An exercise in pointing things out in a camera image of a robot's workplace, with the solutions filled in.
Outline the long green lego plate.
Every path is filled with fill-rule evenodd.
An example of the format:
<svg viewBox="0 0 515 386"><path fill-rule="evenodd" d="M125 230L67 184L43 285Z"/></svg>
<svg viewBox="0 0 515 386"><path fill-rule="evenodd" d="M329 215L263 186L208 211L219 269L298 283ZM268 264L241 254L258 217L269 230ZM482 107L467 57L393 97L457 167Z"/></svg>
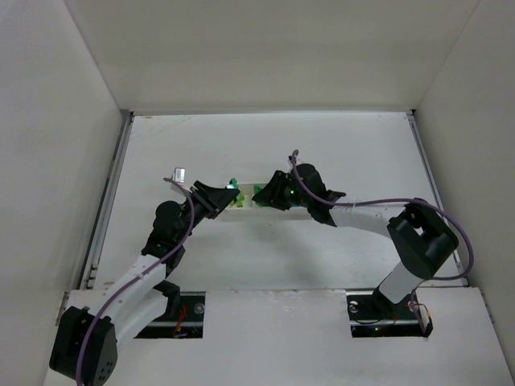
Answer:
<svg viewBox="0 0 515 386"><path fill-rule="evenodd" d="M266 206L266 197L262 194L262 190L264 189L263 184L254 184L253 185L253 196L252 201L258 207Z"/></svg>

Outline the lime lego brick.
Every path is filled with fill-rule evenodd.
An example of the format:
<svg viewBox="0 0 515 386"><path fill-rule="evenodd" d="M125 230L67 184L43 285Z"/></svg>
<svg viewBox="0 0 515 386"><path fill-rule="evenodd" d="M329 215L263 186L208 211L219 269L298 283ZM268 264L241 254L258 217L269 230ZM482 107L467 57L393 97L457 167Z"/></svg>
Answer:
<svg viewBox="0 0 515 386"><path fill-rule="evenodd" d="M245 206L245 195L240 192L236 198L231 202L230 207L241 208Z"/></svg>

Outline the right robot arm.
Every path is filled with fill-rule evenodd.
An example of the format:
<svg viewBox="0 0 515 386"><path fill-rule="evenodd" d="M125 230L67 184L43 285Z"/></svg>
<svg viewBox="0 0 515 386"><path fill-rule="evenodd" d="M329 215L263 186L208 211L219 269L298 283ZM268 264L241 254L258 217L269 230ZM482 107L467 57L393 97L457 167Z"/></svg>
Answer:
<svg viewBox="0 0 515 386"><path fill-rule="evenodd" d="M432 280L459 245L455 233L425 201L360 205L347 203L344 197L345 193L326 188L314 166L301 164L288 173L275 171L253 201L281 211L304 207L320 224L390 239L400 262L372 295L375 307L383 310L401 304L420 284Z"/></svg>

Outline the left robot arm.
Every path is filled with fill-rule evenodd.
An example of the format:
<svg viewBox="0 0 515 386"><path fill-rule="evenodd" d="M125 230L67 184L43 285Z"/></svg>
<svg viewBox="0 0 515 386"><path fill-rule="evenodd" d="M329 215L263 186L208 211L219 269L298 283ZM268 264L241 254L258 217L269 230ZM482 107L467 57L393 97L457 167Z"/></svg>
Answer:
<svg viewBox="0 0 515 386"><path fill-rule="evenodd" d="M194 227L216 218L239 193L235 187L196 181L183 203L158 205L147 242L124 275L95 302L62 313L49 368L78 385L105 384L124 343L155 319L176 314L180 288L167 277L185 254L185 241Z"/></svg>

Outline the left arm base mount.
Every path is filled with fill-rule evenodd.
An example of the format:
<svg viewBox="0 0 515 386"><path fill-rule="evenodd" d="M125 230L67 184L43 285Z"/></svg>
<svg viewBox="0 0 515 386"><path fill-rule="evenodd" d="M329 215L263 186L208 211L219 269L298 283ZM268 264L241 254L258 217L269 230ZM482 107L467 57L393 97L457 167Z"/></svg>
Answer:
<svg viewBox="0 0 515 386"><path fill-rule="evenodd" d="M183 292L169 281L162 281L154 289L167 299L167 307L136 339L202 339L206 293Z"/></svg>

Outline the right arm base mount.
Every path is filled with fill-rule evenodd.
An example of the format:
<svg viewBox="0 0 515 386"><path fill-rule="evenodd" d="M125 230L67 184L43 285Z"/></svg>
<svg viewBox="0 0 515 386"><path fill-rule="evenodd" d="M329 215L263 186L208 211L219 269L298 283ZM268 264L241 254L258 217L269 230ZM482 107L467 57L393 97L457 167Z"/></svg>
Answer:
<svg viewBox="0 0 515 386"><path fill-rule="evenodd" d="M416 294L391 305L371 289L346 293L349 326L353 338L428 338L434 330L431 313Z"/></svg>

